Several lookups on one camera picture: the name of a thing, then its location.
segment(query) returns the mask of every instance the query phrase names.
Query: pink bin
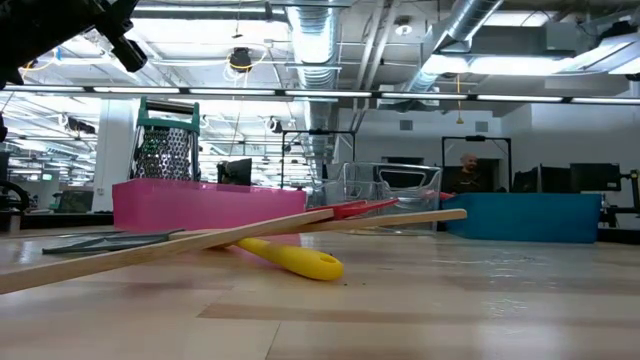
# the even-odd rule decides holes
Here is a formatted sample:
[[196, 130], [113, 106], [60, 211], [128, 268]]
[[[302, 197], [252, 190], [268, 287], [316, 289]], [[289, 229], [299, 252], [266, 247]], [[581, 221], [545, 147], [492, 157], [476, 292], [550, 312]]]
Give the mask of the pink bin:
[[134, 179], [113, 186], [115, 227], [132, 232], [226, 229], [304, 212], [304, 191]]

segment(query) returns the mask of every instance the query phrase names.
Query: person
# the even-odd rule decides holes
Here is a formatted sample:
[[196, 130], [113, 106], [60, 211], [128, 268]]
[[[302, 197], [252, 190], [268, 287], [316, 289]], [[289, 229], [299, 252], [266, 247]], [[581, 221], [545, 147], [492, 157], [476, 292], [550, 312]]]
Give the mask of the person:
[[478, 157], [474, 154], [464, 154], [460, 158], [462, 169], [455, 174], [447, 192], [464, 194], [470, 192], [488, 192], [488, 182], [478, 171]]

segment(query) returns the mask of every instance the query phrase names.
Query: wooden table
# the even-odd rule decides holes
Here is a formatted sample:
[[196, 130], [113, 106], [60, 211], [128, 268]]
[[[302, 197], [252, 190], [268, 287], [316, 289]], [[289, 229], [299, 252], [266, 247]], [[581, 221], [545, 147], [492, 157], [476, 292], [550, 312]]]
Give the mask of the wooden table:
[[[0, 239], [0, 271], [55, 261]], [[640, 247], [301, 236], [315, 282], [202, 251], [0, 296], [0, 359], [639, 359]]]

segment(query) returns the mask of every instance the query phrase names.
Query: ceiling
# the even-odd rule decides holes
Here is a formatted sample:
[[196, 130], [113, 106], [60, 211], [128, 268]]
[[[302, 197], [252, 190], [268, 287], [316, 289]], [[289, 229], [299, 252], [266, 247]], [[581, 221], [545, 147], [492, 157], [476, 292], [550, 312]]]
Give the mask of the ceiling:
[[[205, 19], [207, 13], [201, 11], [193, 19], [193, 13], [178, 11], [178, 5], [225, 6], [229, 9], [230, 20]], [[378, 6], [376, 0], [358, 0], [349, 8], [340, 11], [339, 57], [333, 66], [339, 68], [337, 86], [340, 89], [353, 89], [362, 64], [367, 35], [376, 29], [370, 29], [372, 17]], [[424, 54], [421, 48], [429, 25], [436, 24], [450, 14], [452, 1], [400, 1], [394, 19], [405, 16], [411, 26], [411, 32], [398, 35], [394, 31], [396, 25], [390, 27], [390, 35], [383, 45], [381, 61], [373, 76], [372, 88], [380, 85], [398, 86], [410, 80], [422, 66]], [[485, 26], [508, 26], [540, 28], [545, 23], [558, 21], [573, 26], [575, 21], [605, 16], [617, 11], [634, 9], [640, 1], [532, 1], [507, 0], [500, 10], [493, 14]], [[250, 87], [250, 88], [298, 88], [300, 87], [296, 65], [299, 65], [292, 46], [289, 24], [279, 21], [236, 21], [234, 16], [238, 8], [264, 6], [259, 1], [140, 1], [139, 9], [145, 6], [164, 6], [167, 11], [161, 15], [137, 11], [133, 16], [134, 29], [127, 37], [137, 41], [148, 55], [149, 62], [144, 69], [135, 74], [127, 73], [123, 67], [109, 54], [109, 43], [97, 32], [76, 36], [50, 54], [38, 59], [33, 70], [22, 70], [28, 84], [66, 84], [66, 85], [123, 85], [123, 86], [182, 86], [182, 87]], [[281, 8], [274, 7], [279, 13]], [[383, 17], [390, 11], [385, 8]], [[384, 31], [387, 20], [381, 21], [379, 36], [374, 44], [380, 45], [380, 34]], [[234, 48], [250, 49], [253, 68], [246, 75], [230, 70], [227, 57]], [[543, 95], [616, 95], [628, 89], [628, 81], [624, 76], [608, 74], [581, 75], [574, 77], [557, 76], [505, 76], [465, 73], [456, 76], [440, 76], [435, 87], [441, 92], [482, 92], [493, 94], [535, 94]], [[192, 99], [201, 104], [201, 114], [205, 118], [201, 142], [213, 144], [204, 149], [203, 156], [210, 156], [215, 165], [220, 158], [229, 156], [232, 139], [242, 139], [247, 143], [262, 141], [263, 145], [252, 147], [245, 155], [263, 157], [277, 156], [281, 136], [265, 127], [268, 119], [277, 119], [285, 129], [306, 130], [304, 102], [302, 101], [230, 101]], [[49, 163], [67, 164], [63, 168], [74, 168], [73, 164], [87, 167], [88, 172], [95, 163], [96, 136], [82, 135], [83, 140], [74, 140], [77, 134], [64, 129], [66, 114], [86, 122], [99, 132], [101, 99], [98, 97], [64, 97], [40, 96], [29, 93], [0, 92], [0, 104], [7, 104], [4, 110], [6, 125], [10, 135], [51, 137], [53, 140], [41, 140], [42, 146], [26, 146], [18, 142], [5, 145], [16, 152], [16, 158], [35, 156], [39, 159], [55, 158], [56, 161], [38, 160], [28, 162], [15, 160], [12, 167], [50, 167]], [[353, 117], [351, 101], [341, 101], [340, 124], [345, 126]], [[402, 119], [424, 118], [442, 125], [442, 132], [459, 131], [453, 129], [451, 121], [458, 118], [451, 111], [458, 110], [457, 102], [442, 102], [429, 109], [437, 112], [411, 112], [398, 114], [394, 111], [375, 110], [375, 104], [364, 117], [363, 134], [384, 136], [391, 133], [407, 136], [396, 129], [396, 123]], [[465, 104], [463, 112], [471, 119], [489, 122], [506, 112], [513, 110], [513, 105], [497, 103]], [[423, 136], [416, 129], [410, 136]], [[302, 138], [301, 146], [292, 150], [292, 157], [300, 157], [296, 166], [300, 174], [299, 180], [287, 179], [289, 184], [309, 181], [310, 173], [304, 168], [304, 153], [308, 151], [309, 140]], [[234, 154], [240, 156], [236, 147]], [[205, 176], [215, 176], [215, 166], [205, 166]], [[256, 172], [273, 182], [279, 171], [258, 169]], [[77, 180], [72, 174], [64, 177], [65, 181], [86, 183], [87, 178]]]

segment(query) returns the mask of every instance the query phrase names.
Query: clear plastic bin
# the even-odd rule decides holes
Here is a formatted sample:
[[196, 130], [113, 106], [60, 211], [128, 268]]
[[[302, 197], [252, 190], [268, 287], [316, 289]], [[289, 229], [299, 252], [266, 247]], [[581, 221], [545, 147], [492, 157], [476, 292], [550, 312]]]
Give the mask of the clear plastic bin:
[[[430, 166], [382, 163], [345, 163], [335, 180], [315, 182], [308, 207], [355, 200], [397, 198], [394, 206], [367, 216], [435, 211], [440, 207], [442, 170]], [[435, 223], [390, 226], [378, 229], [393, 234], [422, 235], [435, 231]]]

